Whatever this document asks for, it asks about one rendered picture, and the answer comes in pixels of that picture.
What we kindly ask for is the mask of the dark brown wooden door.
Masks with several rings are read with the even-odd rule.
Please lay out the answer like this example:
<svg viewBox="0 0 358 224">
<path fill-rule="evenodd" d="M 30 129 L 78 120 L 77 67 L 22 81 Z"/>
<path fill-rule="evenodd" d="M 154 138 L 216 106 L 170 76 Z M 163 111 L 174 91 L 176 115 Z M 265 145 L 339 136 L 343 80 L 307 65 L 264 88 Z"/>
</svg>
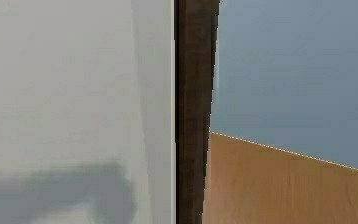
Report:
<svg viewBox="0 0 358 224">
<path fill-rule="evenodd" d="M 174 0 L 176 224 L 202 224 L 220 0 Z"/>
</svg>

